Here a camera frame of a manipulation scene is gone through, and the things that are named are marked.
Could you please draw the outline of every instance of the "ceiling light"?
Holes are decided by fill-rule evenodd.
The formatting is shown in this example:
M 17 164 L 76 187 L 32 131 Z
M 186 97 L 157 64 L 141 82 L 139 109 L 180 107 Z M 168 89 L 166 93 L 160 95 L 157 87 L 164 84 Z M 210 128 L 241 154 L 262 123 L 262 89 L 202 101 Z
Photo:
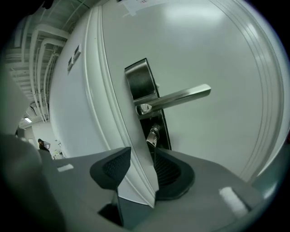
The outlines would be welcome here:
M 25 120 L 27 121 L 27 122 L 29 122 L 29 123 L 31 123 L 32 121 L 29 119 L 29 118 L 25 118 Z

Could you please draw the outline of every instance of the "person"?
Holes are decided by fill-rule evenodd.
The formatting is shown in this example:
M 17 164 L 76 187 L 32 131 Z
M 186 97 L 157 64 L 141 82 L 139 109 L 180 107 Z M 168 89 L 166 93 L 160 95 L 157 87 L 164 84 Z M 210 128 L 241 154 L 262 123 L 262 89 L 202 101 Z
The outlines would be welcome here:
M 39 149 L 49 152 L 50 143 L 45 142 L 45 141 L 43 141 L 41 139 L 38 139 L 38 143 L 39 143 Z

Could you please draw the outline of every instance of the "silver lever handle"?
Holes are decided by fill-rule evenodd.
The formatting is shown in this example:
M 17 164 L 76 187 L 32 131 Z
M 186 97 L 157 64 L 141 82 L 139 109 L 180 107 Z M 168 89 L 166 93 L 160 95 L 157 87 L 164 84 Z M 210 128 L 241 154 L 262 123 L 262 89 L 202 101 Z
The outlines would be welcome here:
M 190 89 L 184 89 L 164 97 L 156 98 L 148 103 L 137 105 L 136 111 L 139 116 L 145 115 L 171 106 L 206 97 L 209 95 L 210 91 L 211 87 L 207 84 L 196 86 Z

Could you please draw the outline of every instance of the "ceiling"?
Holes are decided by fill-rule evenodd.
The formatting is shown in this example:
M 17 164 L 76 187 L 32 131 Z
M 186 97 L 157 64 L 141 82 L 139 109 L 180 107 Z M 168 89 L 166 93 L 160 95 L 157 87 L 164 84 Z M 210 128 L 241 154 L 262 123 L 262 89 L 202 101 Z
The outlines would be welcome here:
M 5 53 L 5 64 L 8 68 L 11 77 L 15 80 L 17 85 L 21 88 L 22 92 L 29 99 L 31 106 L 27 109 L 26 113 L 23 115 L 19 126 L 22 128 L 28 127 L 31 124 L 24 120 L 25 117 L 31 119 L 32 123 L 41 121 L 41 117 L 37 108 L 35 107 L 34 96 L 32 93 L 32 88 L 29 78 L 29 48 L 31 42 L 31 36 L 34 28 L 38 24 L 47 24 L 58 29 L 65 30 L 71 33 L 74 29 L 76 22 L 81 18 L 81 16 L 87 12 L 96 3 L 103 4 L 106 0 L 54 0 L 50 9 L 45 9 L 40 7 L 31 17 L 31 20 L 27 20 L 25 17 L 14 30 L 11 35 L 11 39 L 7 44 Z M 28 27 L 27 34 L 24 33 L 25 26 Z M 52 36 L 50 34 L 39 33 L 35 51 L 34 51 L 34 65 L 36 68 L 36 60 L 38 58 L 38 53 L 40 49 L 41 42 L 44 38 L 57 38 L 66 41 L 63 38 Z M 22 48 L 22 41 L 26 38 L 25 48 Z M 57 56 L 55 56 L 48 67 L 48 74 L 46 78 L 46 93 L 44 94 L 44 73 L 48 66 L 49 58 L 52 52 L 57 54 L 61 53 L 62 48 L 56 47 L 54 45 L 48 44 L 45 48 L 42 70 L 40 76 L 40 86 L 41 86 L 41 98 L 42 104 L 44 106 L 45 117 L 48 118 L 48 111 L 46 110 L 45 96 L 47 98 L 47 104 L 49 108 L 49 89 L 51 83 L 51 77 L 53 73 L 53 67 L 57 61 Z M 37 94 L 37 85 L 34 81 L 34 88 Z

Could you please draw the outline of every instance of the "white door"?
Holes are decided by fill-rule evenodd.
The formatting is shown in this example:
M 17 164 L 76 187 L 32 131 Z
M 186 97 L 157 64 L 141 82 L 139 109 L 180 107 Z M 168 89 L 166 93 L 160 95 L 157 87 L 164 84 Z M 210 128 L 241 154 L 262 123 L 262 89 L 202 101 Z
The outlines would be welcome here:
M 282 110 L 279 70 L 259 25 L 237 2 L 131 2 L 104 4 L 102 24 L 111 80 L 138 157 L 148 149 L 124 69 L 147 58 L 160 96 L 204 83 L 212 88 L 208 97 L 165 109 L 172 150 L 250 180 L 271 154 Z

